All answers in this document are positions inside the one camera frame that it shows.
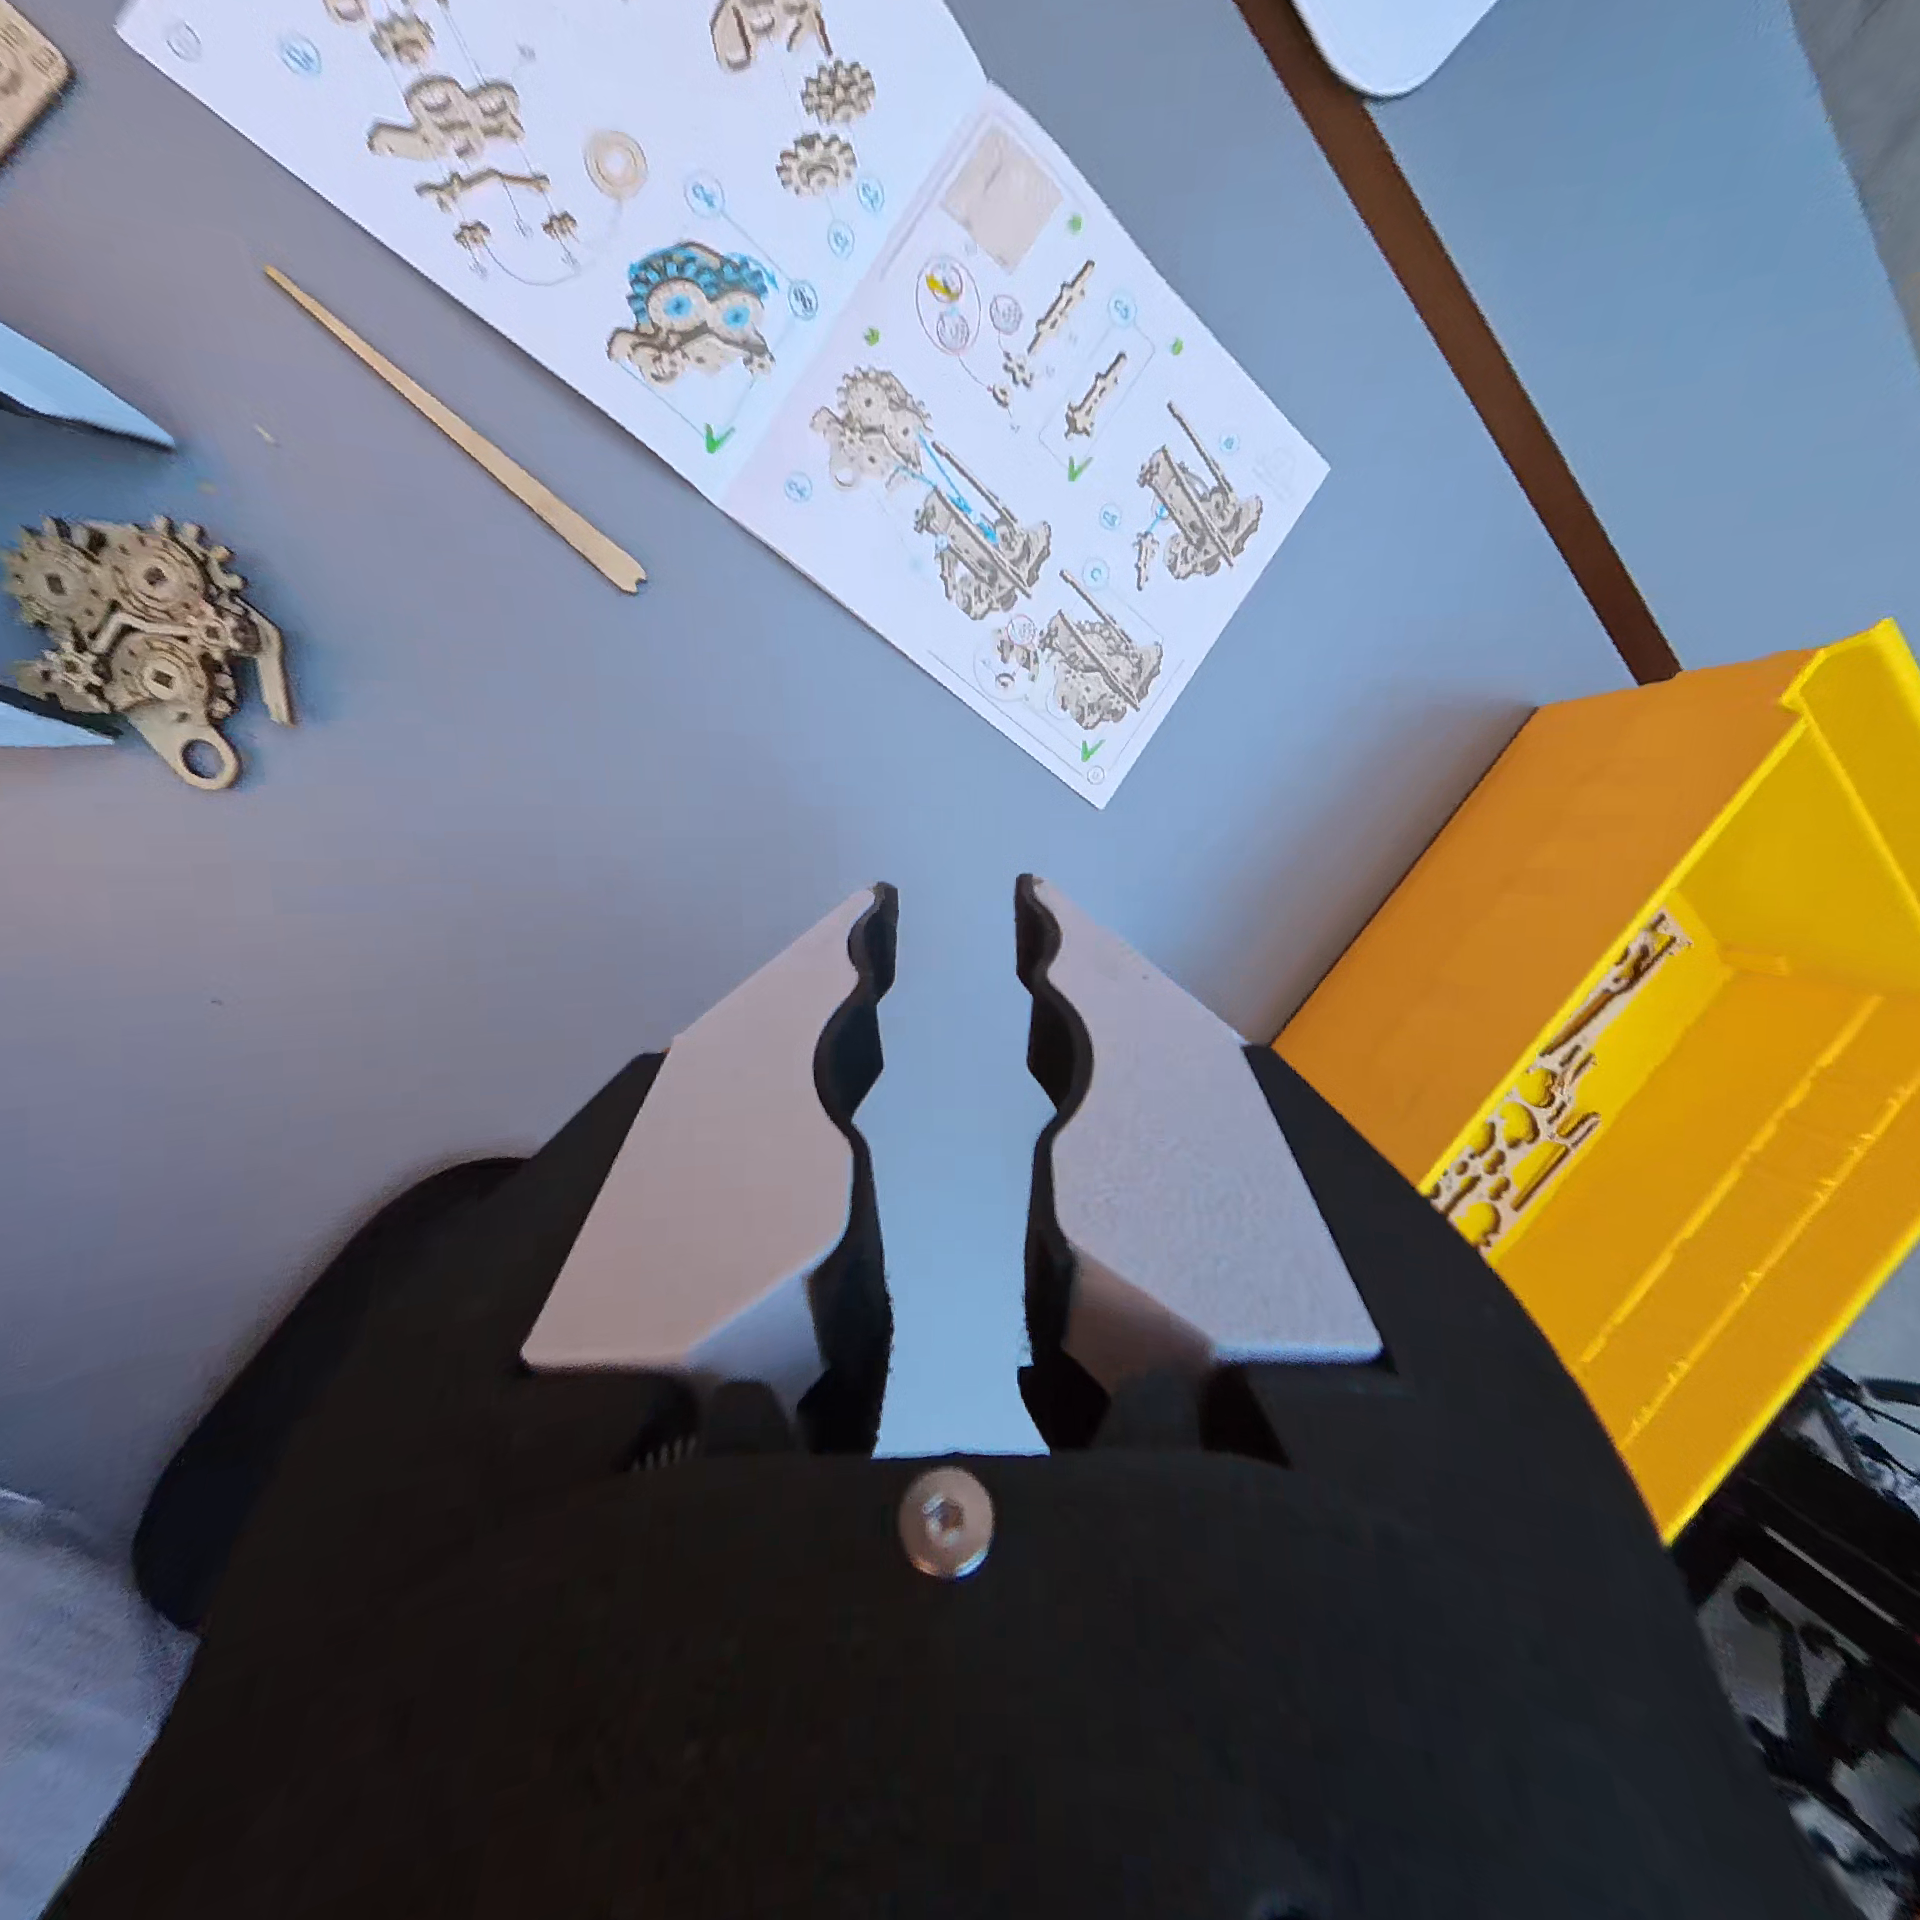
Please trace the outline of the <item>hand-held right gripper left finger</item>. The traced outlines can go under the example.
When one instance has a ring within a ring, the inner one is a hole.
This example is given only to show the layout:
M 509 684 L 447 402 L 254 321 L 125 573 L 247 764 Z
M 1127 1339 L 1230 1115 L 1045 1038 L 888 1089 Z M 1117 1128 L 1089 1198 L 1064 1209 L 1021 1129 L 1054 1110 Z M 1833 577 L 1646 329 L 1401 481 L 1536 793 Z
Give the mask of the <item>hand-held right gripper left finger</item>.
M 853 892 L 657 1058 L 520 1361 L 756 1384 L 822 1454 L 871 1456 L 891 1372 L 872 1153 L 897 892 Z

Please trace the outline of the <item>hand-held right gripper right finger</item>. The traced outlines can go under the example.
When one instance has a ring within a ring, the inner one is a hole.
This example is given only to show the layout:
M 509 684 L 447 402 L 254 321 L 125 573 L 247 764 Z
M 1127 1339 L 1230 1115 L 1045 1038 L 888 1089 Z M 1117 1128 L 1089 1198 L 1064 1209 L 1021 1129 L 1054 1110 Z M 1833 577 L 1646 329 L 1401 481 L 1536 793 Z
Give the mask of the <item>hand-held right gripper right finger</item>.
M 1051 1452 L 1171 1378 L 1385 1356 L 1240 1033 L 1054 881 L 1015 883 L 1027 1067 L 1051 1104 L 1024 1227 L 1020 1394 Z

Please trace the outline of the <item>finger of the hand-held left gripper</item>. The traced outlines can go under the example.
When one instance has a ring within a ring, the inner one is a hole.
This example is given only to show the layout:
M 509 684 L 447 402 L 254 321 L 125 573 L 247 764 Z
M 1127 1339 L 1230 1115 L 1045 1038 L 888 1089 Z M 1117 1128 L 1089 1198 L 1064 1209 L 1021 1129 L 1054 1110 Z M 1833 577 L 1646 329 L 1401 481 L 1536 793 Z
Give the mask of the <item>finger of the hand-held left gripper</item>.
M 0 686 L 0 702 L 5 750 L 107 746 L 121 736 L 121 728 L 107 715 L 69 710 L 9 684 Z
M 3 325 L 3 409 L 14 417 L 81 426 L 116 440 L 176 449 L 176 440 L 96 377 L 23 331 Z

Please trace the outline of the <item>wooden gear assembly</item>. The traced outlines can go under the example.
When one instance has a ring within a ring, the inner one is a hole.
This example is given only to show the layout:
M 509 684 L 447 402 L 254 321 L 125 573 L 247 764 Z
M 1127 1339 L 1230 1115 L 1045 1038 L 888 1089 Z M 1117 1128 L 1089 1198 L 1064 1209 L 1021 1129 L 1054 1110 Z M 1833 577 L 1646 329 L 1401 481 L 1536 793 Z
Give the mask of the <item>wooden gear assembly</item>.
M 225 544 L 197 524 L 45 518 L 5 549 L 5 593 L 40 650 L 5 670 L 5 702 L 92 733 L 134 731 L 201 793 L 233 788 L 223 723 L 244 673 L 295 723 L 281 630 L 249 603 Z

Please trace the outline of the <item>grey desk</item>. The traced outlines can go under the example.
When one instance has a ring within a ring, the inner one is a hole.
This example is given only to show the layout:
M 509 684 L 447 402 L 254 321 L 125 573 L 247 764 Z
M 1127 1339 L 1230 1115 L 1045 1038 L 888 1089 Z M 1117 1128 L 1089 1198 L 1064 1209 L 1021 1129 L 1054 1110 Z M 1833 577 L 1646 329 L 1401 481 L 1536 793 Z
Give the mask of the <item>grey desk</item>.
M 192 522 L 278 625 L 225 790 L 5 750 L 5 1485 L 131 1528 L 377 1203 L 547 1141 L 872 881 L 880 1440 L 1020 1450 L 1055 881 L 1276 1040 L 1597 617 L 1239 4 L 945 4 L 1327 477 L 1105 806 L 116 33 L 5 161 L 5 322 L 176 449 L 5 412 L 5 544 Z M 1683 668 L 1915 630 L 1915 358 L 1806 4 L 1497 4 L 1361 99 Z M 646 569 L 617 593 L 273 265 Z

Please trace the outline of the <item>laser-cut wooden parts sheet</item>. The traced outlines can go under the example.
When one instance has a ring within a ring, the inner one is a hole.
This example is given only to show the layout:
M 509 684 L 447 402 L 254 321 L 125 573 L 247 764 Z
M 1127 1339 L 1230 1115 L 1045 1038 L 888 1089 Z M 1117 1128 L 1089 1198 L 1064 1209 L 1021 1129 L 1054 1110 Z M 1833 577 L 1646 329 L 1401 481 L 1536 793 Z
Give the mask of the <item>laser-cut wooden parts sheet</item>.
M 73 65 L 16 4 L 0 4 L 3 126 L 0 155 L 9 161 L 36 124 L 61 102 Z

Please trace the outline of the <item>wooden stick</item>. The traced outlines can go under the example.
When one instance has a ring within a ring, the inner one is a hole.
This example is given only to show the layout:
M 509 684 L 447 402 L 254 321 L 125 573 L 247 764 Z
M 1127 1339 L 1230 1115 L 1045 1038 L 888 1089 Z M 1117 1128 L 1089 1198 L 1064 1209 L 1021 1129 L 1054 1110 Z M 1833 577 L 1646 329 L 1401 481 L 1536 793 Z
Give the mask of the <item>wooden stick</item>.
M 617 593 L 637 595 L 637 589 L 646 586 L 648 577 L 645 564 L 640 564 L 635 556 L 619 546 L 611 536 L 599 531 L 588 517 L 573 510 L 556 489 L 534 477 L 491 440 L 481 436 L 440 397 L 397 368 L 358 331 L 326 312 L 323 302 L 291 281 L 285 272 L 271 262 L 261 272 L 271 289 L 285 296 L 302 314 L 323 326 L 335 346 L 345 348 L 351 358 L 403 397 L 423 421 L 435 426 L 447 443 L 486 473 L 500 489 L 511 493 L 520 507 L 534 514 L 542 525 L 563 540 L 568 552 L 585 560 Z

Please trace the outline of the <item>yellow plastic bin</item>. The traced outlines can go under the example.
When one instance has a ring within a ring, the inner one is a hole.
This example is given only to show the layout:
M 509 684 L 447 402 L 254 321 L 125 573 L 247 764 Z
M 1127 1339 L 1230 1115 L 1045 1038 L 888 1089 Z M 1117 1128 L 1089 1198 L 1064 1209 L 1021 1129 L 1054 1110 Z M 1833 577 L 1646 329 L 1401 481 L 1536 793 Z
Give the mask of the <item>yellow plastic bin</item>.
M 1889 619 L 1539 708 L 1276 1042 L 1669 1546 L 1915 1245 L 1915 762 Z

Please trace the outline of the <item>white instruction sheet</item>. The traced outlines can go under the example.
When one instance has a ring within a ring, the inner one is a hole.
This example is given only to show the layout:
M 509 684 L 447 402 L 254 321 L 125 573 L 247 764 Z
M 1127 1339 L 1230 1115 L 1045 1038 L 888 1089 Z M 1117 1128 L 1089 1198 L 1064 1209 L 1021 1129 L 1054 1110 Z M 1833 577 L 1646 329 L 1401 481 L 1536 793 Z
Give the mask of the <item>white instruction sheet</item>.
M 1097 810 L 1327 477 L 945 4 L 116 33 Z

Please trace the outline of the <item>pale grey cloth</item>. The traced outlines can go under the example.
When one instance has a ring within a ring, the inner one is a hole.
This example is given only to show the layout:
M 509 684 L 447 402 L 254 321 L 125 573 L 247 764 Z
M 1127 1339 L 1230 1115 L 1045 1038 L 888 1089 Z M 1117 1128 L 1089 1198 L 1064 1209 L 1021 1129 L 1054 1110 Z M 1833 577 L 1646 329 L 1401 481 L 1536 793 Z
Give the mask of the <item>pale grey cloth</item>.
M 61 1509 L 3 1493 L 3 1916 L 81 1860 L 173 1707 L 197 1638 Z

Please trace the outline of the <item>brown wooden strip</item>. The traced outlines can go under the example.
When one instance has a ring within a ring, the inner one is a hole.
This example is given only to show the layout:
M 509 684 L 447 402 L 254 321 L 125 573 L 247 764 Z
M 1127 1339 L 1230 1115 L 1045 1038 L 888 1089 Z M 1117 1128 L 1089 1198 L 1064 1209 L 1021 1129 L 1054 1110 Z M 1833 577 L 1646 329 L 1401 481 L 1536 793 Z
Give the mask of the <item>brown wooden strip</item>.
M 1263 59 L 1635 684 L 1680 660 L 1359 92 L 1296 4 L 1239 2 Z

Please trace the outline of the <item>white rounded object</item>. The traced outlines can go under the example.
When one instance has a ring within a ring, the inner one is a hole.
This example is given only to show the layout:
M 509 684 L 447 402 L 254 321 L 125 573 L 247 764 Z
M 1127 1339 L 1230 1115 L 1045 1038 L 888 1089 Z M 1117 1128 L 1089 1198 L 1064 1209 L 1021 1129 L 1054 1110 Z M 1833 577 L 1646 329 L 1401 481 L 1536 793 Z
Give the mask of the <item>white rounded object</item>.
M 1424 86 L 1497 6 L 1464 2 L 1291 2 L 1327 68 L 1368 100 Z

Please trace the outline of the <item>black metal frame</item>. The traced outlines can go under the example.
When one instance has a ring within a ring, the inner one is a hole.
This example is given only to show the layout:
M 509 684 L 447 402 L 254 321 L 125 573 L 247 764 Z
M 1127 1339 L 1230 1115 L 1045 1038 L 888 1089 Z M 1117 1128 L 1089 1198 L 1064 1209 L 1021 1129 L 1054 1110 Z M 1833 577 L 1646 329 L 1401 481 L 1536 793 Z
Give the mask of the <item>black metal frame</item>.
M 1918 1386 L 1820 1364 L 1670 1547 L 1851 1916 L 1918 1916 Z

